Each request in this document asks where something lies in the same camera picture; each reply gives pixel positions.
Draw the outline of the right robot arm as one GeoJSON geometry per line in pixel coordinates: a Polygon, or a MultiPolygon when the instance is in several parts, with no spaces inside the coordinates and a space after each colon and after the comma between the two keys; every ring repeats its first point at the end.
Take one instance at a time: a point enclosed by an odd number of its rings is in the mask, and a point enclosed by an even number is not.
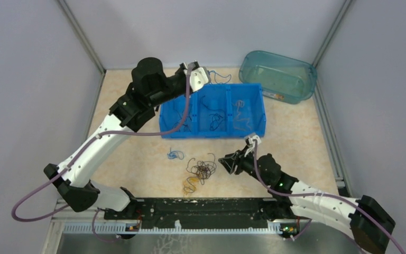
{"type": "Polygon", "coordinates": [[[340,231],[368,253],[385,253],[395,221],[372,197],[342,197],[323,192],[283,172],[270,153],[259,158],[254,152],[236,151],[220,158],[229,174],[247,173],[267,188],[278,201],[283,218],[305,217],[340,231]]]}

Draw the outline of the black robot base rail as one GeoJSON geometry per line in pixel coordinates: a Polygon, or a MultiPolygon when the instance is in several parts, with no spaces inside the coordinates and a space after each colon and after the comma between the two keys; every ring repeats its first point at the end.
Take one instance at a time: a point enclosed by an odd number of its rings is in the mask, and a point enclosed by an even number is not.
{"type": "Polygon", "coordinates": [[[179,221],[185,229],[265,228],[268,222],[296,225],[300,218],[290,205],[275,198],[137,198],[121,212],[106,209],[106,220],[134,220],[140,228],[172,228],[179,221]]]}

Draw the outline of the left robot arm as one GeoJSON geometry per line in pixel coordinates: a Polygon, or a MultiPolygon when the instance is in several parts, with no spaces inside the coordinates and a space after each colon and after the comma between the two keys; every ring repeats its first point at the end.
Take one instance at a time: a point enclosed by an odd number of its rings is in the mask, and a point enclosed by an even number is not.
{"type": "Polygon", "coordinates": [[[91,180],[98,167],[113,151],[155,116],[155,108],[185,96],[185,112],[190,95],[210,83],[206,67],[198,62],[181,63],[172,76],[163,71],[161,60],[148,57],[132,70],[132,82],[110,107],[93,134],[68,159],[49,164],[44,173],[74,212],[91,207],[116,211],[125,219],[136,215],[135,197],[124,187],[115,188],[91,180]]]}

